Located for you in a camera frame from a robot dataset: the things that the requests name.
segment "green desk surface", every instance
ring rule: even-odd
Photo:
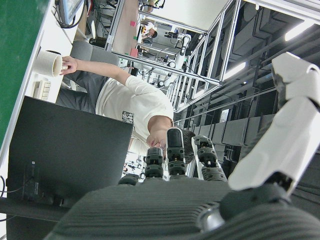
[[[49,0],[1,0],[0,143],[2,145]]]

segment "power strip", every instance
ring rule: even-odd
[[[33,97],[40,100],[48,100],[51,82],[47,80],[40,80],[35,82],[35,89]]]

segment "ceiling light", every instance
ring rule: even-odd
[[[205,90],[200,90],[200,91],[198,91],[195,95],[194,95],[194,98],[196,99],[196,98],[198,98],[198,97],[200,97],[202,94],[204,94],[205,93]]]
[[[234,68],[227,71],[223,76],[223,80],[226,80],[226,79],[230,78],[231,76],[235,75],[236,73],[240,72],[242,69],[244,69],[246,67],[246,64],[247,64],[246,62],[242,62],[239,65],[237,65]]]
[[[310,28],[313,24],[314,24],[313,22],[305,20],[304,22],[300,23],[298,26],[295,26],[290,31],[288,31],[284,35],[284,40],[289,41],[293,39],[294,37],[298,36],[306,29]]]

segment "gray pants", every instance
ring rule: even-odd
[[[60,89],[55,103],[70,109],[95,114],[99,93],[108,78],[87,71],[76,71],[65,75],[64,78],[74,81],[80,87],[86,89],[87,93],[70,89]]]

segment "wall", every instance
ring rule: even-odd
[[[208,30],[229,0],[166,0],[152,14]]]

